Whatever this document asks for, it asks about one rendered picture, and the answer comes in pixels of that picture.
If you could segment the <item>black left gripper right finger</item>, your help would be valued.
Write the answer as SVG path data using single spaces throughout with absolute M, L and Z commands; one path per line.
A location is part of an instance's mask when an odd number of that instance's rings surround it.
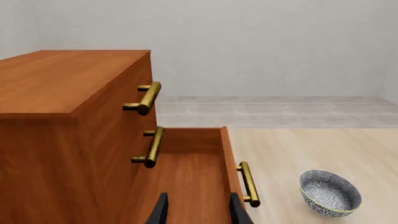
M 229 210 L 232 224 L 254 224 L 235 192 L 230 194 Z

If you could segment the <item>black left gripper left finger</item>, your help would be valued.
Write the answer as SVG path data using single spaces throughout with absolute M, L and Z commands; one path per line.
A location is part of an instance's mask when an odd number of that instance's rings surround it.
M 168 193 L 161 193 L 145 224 L 166 224 L 169 209 Z

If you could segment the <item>black patterned bowl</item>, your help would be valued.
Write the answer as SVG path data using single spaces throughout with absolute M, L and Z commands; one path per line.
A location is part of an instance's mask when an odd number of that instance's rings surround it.
M 303 171 L 298 181 L 305 203 L 323 216 L 345 217 L 355 212 L 362 204 L 358 189 L 335 173 L 310 169 Z

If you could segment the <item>wooden cabinet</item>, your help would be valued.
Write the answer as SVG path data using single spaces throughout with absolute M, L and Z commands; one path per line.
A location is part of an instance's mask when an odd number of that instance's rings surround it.
M 77 116 L 148 50 L 40 50 L 0 60 L 0 224 L 118 224 Z

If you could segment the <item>open wooden drawer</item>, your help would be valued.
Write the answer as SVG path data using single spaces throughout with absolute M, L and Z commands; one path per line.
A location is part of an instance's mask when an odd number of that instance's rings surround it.
M 231 224 L 230 194 L 243 194 L 228 130 L 166 128 L 156 165 L 139 168 L 118 224 L 145 224 L 162 193 L 166 224 Z

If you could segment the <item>closed wooden drawer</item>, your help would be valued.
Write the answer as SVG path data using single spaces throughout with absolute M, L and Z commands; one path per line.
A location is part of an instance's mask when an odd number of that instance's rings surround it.
M 145 54 L 101 89 L 77 116 L 85 149 L 97 156 L 109 152 L 145 152 L 151 138 L 145 137 L 143 132 L 155 130 L 155 108 L 140 106 L 137 110 L 126 111 L 124 104 L 141 104 L 147 93 L 138 88 L 152 84 L 150 55 Z
M 120 214 L 138 168 L 145 167 L 144 164 L 132 164 L 131 157 L 145 156 L 148 148 L 141 154 L 109 152 L 97 156 L 93 152 L 89 152 L 95 177 L 103 192 L 106 214 L 114 216 Z

